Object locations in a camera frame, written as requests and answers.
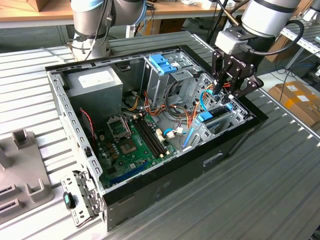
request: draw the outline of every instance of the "blue plastic clip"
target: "blue plastic clip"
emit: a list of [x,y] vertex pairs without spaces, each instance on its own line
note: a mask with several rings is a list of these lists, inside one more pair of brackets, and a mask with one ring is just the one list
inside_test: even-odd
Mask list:
[[200,113],[197,118],[200,120],[200,122],[204,122],[208,119],[212,119],[213,116],[210,112],[205,111],[205,112]]
[[177,68],[171,66],[169,61],[161,54],[149,56],[149,61],[158,69],[162,74],[170,74],[177,71]]

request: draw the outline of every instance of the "wooden table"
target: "wooden table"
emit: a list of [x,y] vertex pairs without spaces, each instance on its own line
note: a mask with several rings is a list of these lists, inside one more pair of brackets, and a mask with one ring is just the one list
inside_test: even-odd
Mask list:
[[[179,1],[160,1],[156,2],[154,7],[155,20],[210,17],[215,13],[214,7],[203,9],[201,3],[197,3],[196,6],[186,6]],[[244,10],[245,7],[241,7],[235,14],[243,13]],[[150,19],[151,16],[151,12],[147,11],[146,19]],[[73,13],[69,0],[51,0],[41,12],[0,6],[0,29],[69,25],[73,23]]]

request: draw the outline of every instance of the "motherboard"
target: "motherboard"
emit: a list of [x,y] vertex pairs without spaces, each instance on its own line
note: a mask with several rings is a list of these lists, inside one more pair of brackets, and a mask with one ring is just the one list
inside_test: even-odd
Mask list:
[[100,180],[108,188],[177,154],[148,114],[111,118],[96,133]]

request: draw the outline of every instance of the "ram slot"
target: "ram slot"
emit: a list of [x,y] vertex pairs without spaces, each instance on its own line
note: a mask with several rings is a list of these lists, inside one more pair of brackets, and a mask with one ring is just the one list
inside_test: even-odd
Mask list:
[[133,125],[155,158],[159,158],[161,154],[164,155],[166,153],[164,147],[158,142],[157,138],[143,119],[134,120]]

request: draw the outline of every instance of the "cardboard box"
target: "cardboard box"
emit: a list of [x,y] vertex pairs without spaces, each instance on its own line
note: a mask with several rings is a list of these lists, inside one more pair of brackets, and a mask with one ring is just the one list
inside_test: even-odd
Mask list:
[[40,12],[50,0],[0,0],[1,6]]
[[[277,84],[268,93],[279,101],[282,89],[283,84]],[[313,130],[320,129],[320,98],[301,82],[287,82],[280,103]]]

